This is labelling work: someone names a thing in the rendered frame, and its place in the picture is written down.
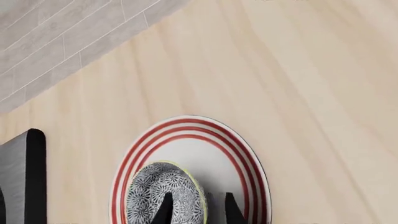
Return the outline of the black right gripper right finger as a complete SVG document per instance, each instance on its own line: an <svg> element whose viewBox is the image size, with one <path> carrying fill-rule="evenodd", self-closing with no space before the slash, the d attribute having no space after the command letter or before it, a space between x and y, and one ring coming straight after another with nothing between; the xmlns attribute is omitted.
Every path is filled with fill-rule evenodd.
<svg viewBox="0 0 398 224"><path fill-rule="evenodd" d="M234 195L231 192L226 192L224 208L226 224L248 224L236 203Z"/></svg>

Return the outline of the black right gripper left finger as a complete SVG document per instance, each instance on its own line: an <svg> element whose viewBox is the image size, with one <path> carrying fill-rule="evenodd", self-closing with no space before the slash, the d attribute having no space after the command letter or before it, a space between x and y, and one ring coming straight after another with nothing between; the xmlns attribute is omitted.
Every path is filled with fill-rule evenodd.
<svg viewBox="0 0 398 224"><path fill-rule="evenodd" d="M171 224L173 214L172 193L167 192L150 224Z"/></svg>

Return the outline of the black patterned bowl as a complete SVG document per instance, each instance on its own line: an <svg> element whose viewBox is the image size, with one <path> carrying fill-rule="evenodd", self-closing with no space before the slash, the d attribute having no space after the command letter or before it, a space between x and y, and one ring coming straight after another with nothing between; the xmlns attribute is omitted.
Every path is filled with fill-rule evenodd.
<svg viewBox="0 0 398 224"><path fill-rule="evenodd" d="M124 220L128 224L149 224L167 193L172 194L171 224L206 224L208 205L205 191L196 179L173 162L153 162L132 178L125 198Z"/></svg>

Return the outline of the white plate with red rings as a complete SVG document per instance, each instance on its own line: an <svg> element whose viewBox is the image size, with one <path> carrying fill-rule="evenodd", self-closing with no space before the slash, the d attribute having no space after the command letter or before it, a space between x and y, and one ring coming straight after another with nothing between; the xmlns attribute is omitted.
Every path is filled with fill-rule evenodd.
<svg viewBox="0 0 398 224"><path fill-rule="evenodd" d="M109 199L109 224L127 224L127 190L132 177L153 162L172 162L203 187L208 223L226 224L224 200L235 201L248 224L271 224L266 173L250 145L229 126L199 115L165 119L145 130L127 150Z"/></svg>

